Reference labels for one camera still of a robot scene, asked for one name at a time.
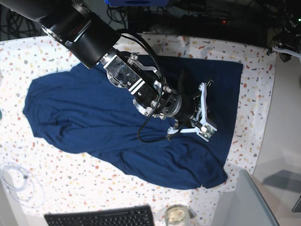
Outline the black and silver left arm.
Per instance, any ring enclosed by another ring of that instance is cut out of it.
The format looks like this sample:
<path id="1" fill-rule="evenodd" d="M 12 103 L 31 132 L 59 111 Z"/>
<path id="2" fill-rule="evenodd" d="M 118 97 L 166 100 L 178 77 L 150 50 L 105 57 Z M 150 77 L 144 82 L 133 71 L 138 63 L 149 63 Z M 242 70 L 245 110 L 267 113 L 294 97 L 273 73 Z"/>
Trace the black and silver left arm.
<path id="1" fill-rule="evenodd" d="M 301 1 L 285 0 L 282 16 L 282 29 L 273 37 L 276 45 L 272 49 L 284 63 L 291 57 L 301 60 Z"/>

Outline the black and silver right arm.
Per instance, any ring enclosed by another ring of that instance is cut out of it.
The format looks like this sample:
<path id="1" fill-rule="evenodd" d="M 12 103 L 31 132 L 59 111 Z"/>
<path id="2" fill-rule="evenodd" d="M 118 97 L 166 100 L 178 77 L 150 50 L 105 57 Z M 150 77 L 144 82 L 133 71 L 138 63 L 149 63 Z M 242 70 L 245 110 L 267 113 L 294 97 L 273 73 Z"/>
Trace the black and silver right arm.
<path id="1" fill-rule="evenodd" d="M 65 46 L 87 68 L 102 64 L 111 83 L 126 88 L 137 110 L 148 117 L 208 124 L 206 83 L 194 96 L 169 87 L 158 57 L 138 34 L 118 32 L 107 25 L 81 0 L 3 0 L 1 5 L 40 24 L 45 33 Z M 115 49 L 121 38 L 138 43 L 156 63 L 144 66 L 136 53 Z"/>

